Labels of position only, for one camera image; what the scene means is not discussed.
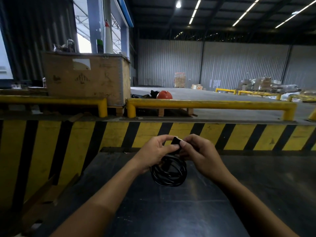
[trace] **black cable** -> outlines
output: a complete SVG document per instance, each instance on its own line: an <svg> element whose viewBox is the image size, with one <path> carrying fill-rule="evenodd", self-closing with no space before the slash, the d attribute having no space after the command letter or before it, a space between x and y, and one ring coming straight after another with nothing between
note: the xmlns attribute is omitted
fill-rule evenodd
<svg viewBox="0 0 316 237"><path fill-rule="evenodd" d="M150 168L150 172L157 184L172 187L182 185L188 174L186 162L174 155L165 155L160 164Z"/></svg>

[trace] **forearm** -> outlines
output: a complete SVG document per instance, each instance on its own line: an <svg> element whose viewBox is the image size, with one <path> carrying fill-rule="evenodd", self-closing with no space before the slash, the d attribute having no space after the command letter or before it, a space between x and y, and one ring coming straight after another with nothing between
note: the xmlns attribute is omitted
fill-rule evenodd
<svg viewBox="0 0 316 237"><path fill-rule="evenodd" d="M250 235L298 236L233 175L218 183Z"/></svg>
<svg viewBox="0 0 316 237"><path fill-rule="evenodd" d="M138 174L133 161L129 161L51 236L102 236Z"/></svg>

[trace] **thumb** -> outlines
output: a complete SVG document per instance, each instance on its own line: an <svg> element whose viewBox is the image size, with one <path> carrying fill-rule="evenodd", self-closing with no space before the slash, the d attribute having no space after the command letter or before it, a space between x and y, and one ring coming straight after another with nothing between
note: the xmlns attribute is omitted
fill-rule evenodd
<svg viewBox="0 0 316 237"><path fill-rule="evenodd" d="M167 146L162 147L161 154L166 155L168 153L176 151L179 148L180 148L179 145L167 145Z"/></svg>
<svg viewBox="0 0 316 237"><path fill-rule="evenodd" d="M190 143L180 141L180 146L189 154L192 159L195 159L195 157L199 155L199 153L193 148Z"/></svg>

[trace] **orange ball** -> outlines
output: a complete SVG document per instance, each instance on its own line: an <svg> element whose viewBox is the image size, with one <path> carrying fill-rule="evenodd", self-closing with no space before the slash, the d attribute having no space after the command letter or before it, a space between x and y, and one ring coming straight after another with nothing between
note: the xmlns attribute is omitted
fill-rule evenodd
<svg viewBox="0 0 316 237"><path fill-rule="evenodd" d="M160 91L157 99L172 99L172 94L169 91Z"/></svg>

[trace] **yellow and black striped wall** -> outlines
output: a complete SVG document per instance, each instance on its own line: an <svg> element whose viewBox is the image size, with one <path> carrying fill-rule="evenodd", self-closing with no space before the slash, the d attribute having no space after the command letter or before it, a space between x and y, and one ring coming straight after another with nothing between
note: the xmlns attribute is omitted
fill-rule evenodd
<svg viewBox="0 0 316 237"><path fill-rule="evenodd" d="M218 150L316 151L316 126L296 124L0 120L0 209L22 207L46 181L66 185L102 147L197 134Z"/></svg>

